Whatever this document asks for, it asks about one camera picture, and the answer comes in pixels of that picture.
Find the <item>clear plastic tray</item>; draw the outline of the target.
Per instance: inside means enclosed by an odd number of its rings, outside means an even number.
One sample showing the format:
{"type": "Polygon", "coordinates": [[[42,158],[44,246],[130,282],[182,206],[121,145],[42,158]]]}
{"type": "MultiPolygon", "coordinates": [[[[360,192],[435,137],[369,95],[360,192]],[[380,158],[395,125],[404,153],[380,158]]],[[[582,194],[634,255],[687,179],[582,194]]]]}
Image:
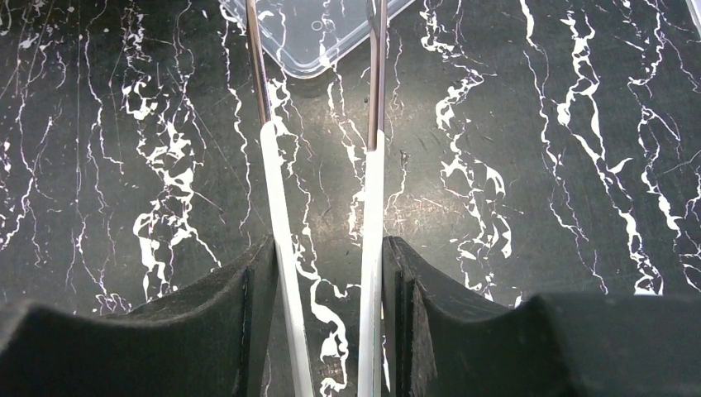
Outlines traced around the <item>clear plastic tray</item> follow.
{"type": "Polygon", "coordinates": [[[384,80],[389,21],[410,1],[222,1],[243,30],[252,75],[265,75],[263,55],[288,76],[316,78],[368,44],[368,72],[384,80]]]}

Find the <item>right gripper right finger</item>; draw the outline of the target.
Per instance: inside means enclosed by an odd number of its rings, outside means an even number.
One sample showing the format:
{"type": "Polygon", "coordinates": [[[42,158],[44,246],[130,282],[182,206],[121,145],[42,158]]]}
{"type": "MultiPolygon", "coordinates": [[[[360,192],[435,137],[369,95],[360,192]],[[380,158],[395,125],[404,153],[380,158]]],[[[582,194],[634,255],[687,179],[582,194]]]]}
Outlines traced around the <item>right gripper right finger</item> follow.
{"type": "Polygon", "coordinates": [[[383,240],[392,396],[697,396],[700,299],[536,294],[510,309],[383,240]]]}

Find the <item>metal tongs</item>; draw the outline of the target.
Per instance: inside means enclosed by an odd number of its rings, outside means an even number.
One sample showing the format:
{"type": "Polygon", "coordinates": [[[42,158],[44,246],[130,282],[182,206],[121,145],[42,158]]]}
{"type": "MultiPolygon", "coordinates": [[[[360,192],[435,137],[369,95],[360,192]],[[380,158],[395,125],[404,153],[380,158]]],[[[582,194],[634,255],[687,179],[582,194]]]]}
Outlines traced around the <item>metal tongs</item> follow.
{"type": "MultiPolygon", "coordinates": [[[[370,26],[369,126],[365,151],[365,203],[361,259],[360,335],[357,392],[381,394],[382,254],[384,235],[384,95],[388,4],[368,3],[370,26]]],[[[256,101],[260,115],[260,144],[265,167],[275,249],[282,277],[286,331],[289,341],[293,387],[297,396],[312,394],[312,372],[303,318],[298,273],[293,260],[289,214],[279,158],[278,134],[286,127],[274,119],[265,75],[258,12],[254,1],[245,3],[246,36],[252,61],[256,101]]]]}

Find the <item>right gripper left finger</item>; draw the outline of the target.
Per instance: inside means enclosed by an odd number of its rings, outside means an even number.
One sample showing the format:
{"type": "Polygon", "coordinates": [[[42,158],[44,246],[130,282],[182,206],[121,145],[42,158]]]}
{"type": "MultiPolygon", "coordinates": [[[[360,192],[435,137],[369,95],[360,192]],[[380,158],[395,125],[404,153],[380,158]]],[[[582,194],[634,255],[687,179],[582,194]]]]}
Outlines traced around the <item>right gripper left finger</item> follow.
{"type": "Polygon", "coordinates": [[[257,396],[278,284],[274,240],[121,315],[1,307],[4,396],[257,396]]]}

